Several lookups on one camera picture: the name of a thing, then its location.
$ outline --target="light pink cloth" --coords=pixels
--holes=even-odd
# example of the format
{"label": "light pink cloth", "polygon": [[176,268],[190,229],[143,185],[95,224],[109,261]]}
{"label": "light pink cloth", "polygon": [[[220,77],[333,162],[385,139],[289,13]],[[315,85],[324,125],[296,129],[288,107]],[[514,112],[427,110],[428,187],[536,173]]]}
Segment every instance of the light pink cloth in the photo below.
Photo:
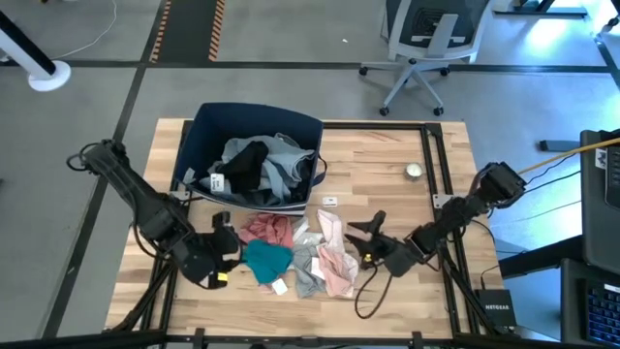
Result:
{"label": "light pink cloth", "polygon": [[293,229],[289,217],[270,213],[257,214],[241,227],[239,238],[245,242],[261,239],[270,244],[293,248]]}
{"label": "light pink cloth", "polygon": [[358,264],[345,252],[342,239],[342,221],[333,213],[319,209],[319,223],[326,243],[318,247],[319,269],[325,276],[325,287],[330,297],[352,297]]}

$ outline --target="office chair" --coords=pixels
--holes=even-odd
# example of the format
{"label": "office chair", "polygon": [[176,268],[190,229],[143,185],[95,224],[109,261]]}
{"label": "office chair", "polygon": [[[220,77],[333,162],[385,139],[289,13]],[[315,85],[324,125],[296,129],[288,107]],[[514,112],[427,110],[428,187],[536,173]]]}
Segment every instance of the office chair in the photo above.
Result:
{"label": "office chair", "polygon": [[364,62],[359,68],[363,77],[369,69],[403,72],[379,113],[388,115],[389,102],[409,79],[414,79],[437,102],[435,115],[443,114],[444,103],[420,72],[439,69],[446,77],[452,60],[476,60],[494,1],[414,0],[412,5],[412,0],[387,0],[384,26],[388,32],[389,62]]}

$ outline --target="gray cloth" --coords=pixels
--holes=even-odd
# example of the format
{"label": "gray cloth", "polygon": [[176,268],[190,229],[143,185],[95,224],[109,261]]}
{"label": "gray cloth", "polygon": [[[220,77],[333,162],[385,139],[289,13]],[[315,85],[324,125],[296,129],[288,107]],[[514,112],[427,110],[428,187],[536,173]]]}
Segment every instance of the gray cloth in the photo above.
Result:
{"label": "gray cloth", "polygon": [[316,245],[293,246],[293,266],[297,276],[297,295],[306,298],[317,292],[326,291],[326,283],[310,272],[312,269],[312,257],[319,257]]}
{"label": "gray cloth", "polygon": [[[300,167],[303,161],[310,159],[314,150],[303,150],[289,136],[276,134],[271,136],[255,136],[249,139],[230,139],[224,146],[222,161],[216,161],[209,169],[210,174],[216,174],[217,168],[229,163],[251,142],[263,142],[269,149],[267,158],[263,161],[261,183],[255,193],[234,194],[231,183],[226,179],[223,192],[212,192],[212,195],[232,200],[241,204],[274,206],[287,203],[291,198],[291,189],[303,180]],[[205,188],[211,187],[211,178],[200,180]]]}

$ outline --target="concrete floor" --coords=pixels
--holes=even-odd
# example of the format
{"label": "concrete floor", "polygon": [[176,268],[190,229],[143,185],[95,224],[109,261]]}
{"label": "concrete floor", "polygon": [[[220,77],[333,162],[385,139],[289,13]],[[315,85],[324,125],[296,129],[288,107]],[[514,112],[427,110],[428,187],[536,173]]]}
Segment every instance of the concrete floor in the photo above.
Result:
{"label": "concrete floor", "polygon": [[[159,1],[116,1],[112,30],[72,59],[140,59]],[[219,61],[359,62],[386,56],[378,38],[381,1],[229,0],[226,6]],[[593,17],[586,20],[497,16],[477,64],[603,66],[593,40],[603,18],[597,13],[605,13],[598,6],[590,4]],[[94,0],[45,6],[3,0],[0,7],[50,56],[88,44],[108,26],[112,10],[110,1]],[[620,59],[620,35],[612,31],[603,39]],[[5,179],[0,187],[5,241],[0,244],[0,341],[41,333],[94,183],[93,177],[66,169],[64,159],[86,143],[111,136],[134,72],[77,68],[67,86],[39,94],[29,89],[19,68],[0,67],[0,85],[6,86],[0,93],[0,177]],[[429,76],[444,99],[442,120],[467,123],[478,167],[505,160],[524,168],[549,156],[535,149],[535,141],[577,140],[583,129],[618,127],[620,92],[610,74]],[[192,117],[209,101],[265,103],[321,119],[383,119],[377,108],[393,82],[388,73],[361,79],[355,70],[147,69],[123,142],[141,172],[157,118]],[[398,95],[390,110],[389,119],[437,120],[416,87]],[[571,159],[540,183],[577,167]],[[537,191],[494,214],[495,236],[529,249],[577,235],[579,205],[514,221],[578,197],[577,177]],[[129,221],[129,209],[108,190],[59,334],[101,330]],[[523,283],[511,286],[514,282],[507,285],[523,290],[518,286]],[[520,294],[536,297],[528,292]],[[521,316],[519,322],[532,328],[537,320]]]}

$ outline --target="wooden tabletop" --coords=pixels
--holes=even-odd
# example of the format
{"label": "wooden tabletop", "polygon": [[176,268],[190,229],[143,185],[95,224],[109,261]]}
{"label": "wooden tabletop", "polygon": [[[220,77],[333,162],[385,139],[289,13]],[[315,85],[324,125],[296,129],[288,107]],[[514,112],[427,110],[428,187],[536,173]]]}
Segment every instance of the wooden tabletop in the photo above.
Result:
{"label": "wooden tabletop", "polygon": [[[183,119],[160,119],[157,124],[144,178],[158,191],[169,190],[183,122]],[[441,124],[454,192],[465,193],[476,173],[465,124]],[[441,170],[434,142],[431,147],[441,193]],[[419,131],[325,129],[321,154],[328,162],[329,171],[325,181],[313,189],[306,210],[311,231],[320,231],[316,219],[319,208],[338,214],[345,222],[370,220],[382,209],[387,213],[384,233],[397,238],[433,220],[427,180],[424,177],[412,182],[403,175],[408,163],[418,162],[424,166]],[[338,207],[321,207],[325,196],[337,197]],[[197,232],[210,232],[211,215],[223,209],[232,212],[232,222],[237,228],[245,223],[249,214],[198,201],[191,204],[189,218]],[[487,223],[484,217],[479,217],[479,221]],[[481,272],[497,265],[492,238],[484,228],[472,224],[463,243],[473,287],[480,287]],[[346,242],[346,247],[358,258],[351,244]],[[436,266],[436,258],[430,263]],[[129,234],[107,327],[118,324],[138,301],[148,285],[152,265],[152,259],[139,250],[133,235]],[[356,293],[371,271],[360,271]],[[403,277],[394,278],[386,300],[369,320],[357,318],[353,299],[330,298],[327,294],[299,299],[293,270],[284,279],[289,292],[276,296],[262,293],[246,266],[230,272],[229,285],[220,290],[204,290],[179,275],[169,333],[193,334],[195,328],[205,328],[209,335],[407,338],[412,331],[420,331],[424,338],[451,337],[443,277],[427,266],[416,265]],[[361,313],[367,313],[374,306],[387,279],[388,271],[380,268],[360,297]],[[484,281],[487,288],[503,287],[499,269],[487,272]],[[466,332],[464,300],[458,288],[454,288],[461,329]],[[154,326],[159,323],[161,295],[153,313]]]}

